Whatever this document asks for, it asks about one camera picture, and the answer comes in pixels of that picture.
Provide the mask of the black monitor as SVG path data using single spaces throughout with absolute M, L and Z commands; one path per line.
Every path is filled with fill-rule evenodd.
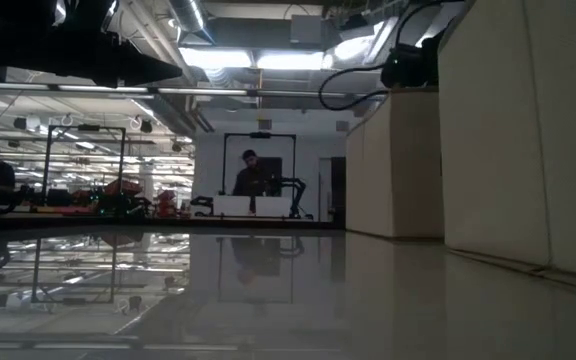
M 281 197 L 282 187 L 279 180 L 282 177 L 283 160 L 280 157 L 260 157 L 258 164 L 265 175 L 265 194 L 269 197 Z

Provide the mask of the black table frame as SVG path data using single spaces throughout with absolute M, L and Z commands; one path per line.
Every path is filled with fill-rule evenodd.
M 0 230 L 47 229 L 85 226 L 118 227 L 178 227 L 178 228 L 255 228 L 296 230 L 344 230 L 345 226 L 334 222 L 281 218 L 118 218 L 99 216 L 65 216 L 62 214 L 4 214 L 0 215 Z

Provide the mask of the dark door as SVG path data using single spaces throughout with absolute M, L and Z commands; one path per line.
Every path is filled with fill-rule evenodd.
M 331 159 L 330 214 L 335 224 L 344 227 L 346 222 L 346 158 Z

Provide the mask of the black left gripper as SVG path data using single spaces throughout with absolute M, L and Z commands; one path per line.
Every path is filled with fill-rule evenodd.
M 36 13 L 32 68 L 59 76 L 92 80 L 117 88 L 181 77 L 183 70 L 167 62 L 132 54 L 119 36 L 108 32 L 107 19 L 116 0 L 70 0 L 64 21 L 56 24 L 58 0 L 32 0 Z

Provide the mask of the white box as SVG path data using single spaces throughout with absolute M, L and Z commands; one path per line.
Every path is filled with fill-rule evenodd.
M 251 198 L 247 196 L 218 195 L 213 198 L 213 214 L 215 216 L 248 216 L 250 202 Z
M 292 199 L 288 197 L 256 197 L 255 214 L 261 217 L 289 217 Z

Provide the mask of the red equipment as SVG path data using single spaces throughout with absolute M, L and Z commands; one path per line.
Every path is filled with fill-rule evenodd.
M 156 215 L 159 218 L 176 218 L 178 215 L 176 193 L 164 190 L 157 196 Z
M 139 183 L 116 179 L 103 187 L 101 200 L 122 200 L 135 197 L 143 191 Z

